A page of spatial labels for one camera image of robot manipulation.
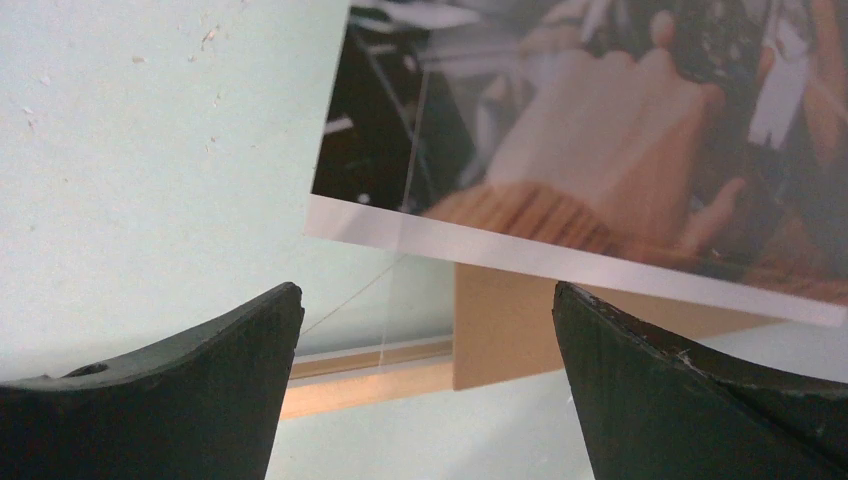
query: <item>white surface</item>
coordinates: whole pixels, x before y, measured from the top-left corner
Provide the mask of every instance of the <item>white surface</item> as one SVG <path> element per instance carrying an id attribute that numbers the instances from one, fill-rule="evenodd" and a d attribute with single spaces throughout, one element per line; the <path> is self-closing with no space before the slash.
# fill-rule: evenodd
<path id="1" fill-rule="evenodd" d="M 305 232 L 414 255 L 818 325 L 840 325 L 846 316 L 844 307 L 829 303 L 318 195 L 309 196 Z"/>
<path id="2" fill-rule="evenodd" d="M 386 322 L 389 341 L 450 332 L 450 264 L 301 235 L 346 12 L 0 4 L 0 381 L 124 353 L 283 281 L 304 289 L 305 329 L 326 317 L 299 353 L 379 343 Z"/>
<path id="3" fill-rule="evenodd" d="M 268 480 L 588 480 L 564 371 L 280 422 Z"/>

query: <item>curved black edge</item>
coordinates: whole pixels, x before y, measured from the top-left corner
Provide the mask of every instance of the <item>curved black edge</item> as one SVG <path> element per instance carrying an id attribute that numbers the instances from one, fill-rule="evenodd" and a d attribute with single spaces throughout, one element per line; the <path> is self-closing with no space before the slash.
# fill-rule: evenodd
<path id="1" fill-rule="evenodd" d="M 633 335 L 637 344 L 671 362 L 685 364 L 716 382 L 738 387 L 779 388 L 798 395 L 848 399 L 848 384 L 785 372 L 736 358 L 664 330 L 619 310 L 582 288 L 559 282 L 556 295 L 570 296 L 602 315 L 612 325 Z"/>
<path id="2" fill-rule="evenodd" d="M 567 283 L 554 323 L 599 480 L 848 478 L 848 386 L 725 355 Z"/>
<path id="3" fill-rule="evenodd" d="M 64 377 L 40 376 L 0 382 L 0 397 L 19 390 L 68 391 L 102 388 L 155 376 L 162 369 L 175 368 L 177 364 L 189 362 L 197 355 L 214 348 L 222 338 L 227 338 L 263 309 L 274 308 L 287 302 L 296 302 L 299 307 L 301 296 L 300 287 L 291 282 L 283 283 L 219 317 L 138 350 L 79 367 Z M 288 318 L 297 318 L 291 316 L 292 312 L 287 313 Z M 303 321 L 303 315 L 303 308 L 300 308 L 300 322 Z M 79 372 L 86 371 L 93 373 L 79 375 Z"/>
<path id="4" fill-rule="evenodd" d="M 283 284 L 70 377 L 0 386 L 0 479 L 264 479 L 300 300 Z"/>

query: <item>printed photo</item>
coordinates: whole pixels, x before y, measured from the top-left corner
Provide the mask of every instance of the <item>printed photo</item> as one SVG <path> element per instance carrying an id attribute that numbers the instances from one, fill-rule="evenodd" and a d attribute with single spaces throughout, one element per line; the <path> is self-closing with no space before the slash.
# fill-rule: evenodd
<path id="1" fill-rule="evenodd" d="M 354 1 L 312 193 L 848 305 L 846 106 L 842 0 Z"/>

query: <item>light blue wall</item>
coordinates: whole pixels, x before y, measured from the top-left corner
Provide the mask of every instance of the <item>light blue wall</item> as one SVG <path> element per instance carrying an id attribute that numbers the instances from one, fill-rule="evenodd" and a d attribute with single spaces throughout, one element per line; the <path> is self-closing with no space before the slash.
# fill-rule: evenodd
<path id="1" fill-rule="evenodd" d="M 450 333 L 451 265 L 300 234 L 346 10 L 0 4 L 0 380 L 67 373 L 287 280 L 306 328 L 326 317 L 299 352 Z"/>

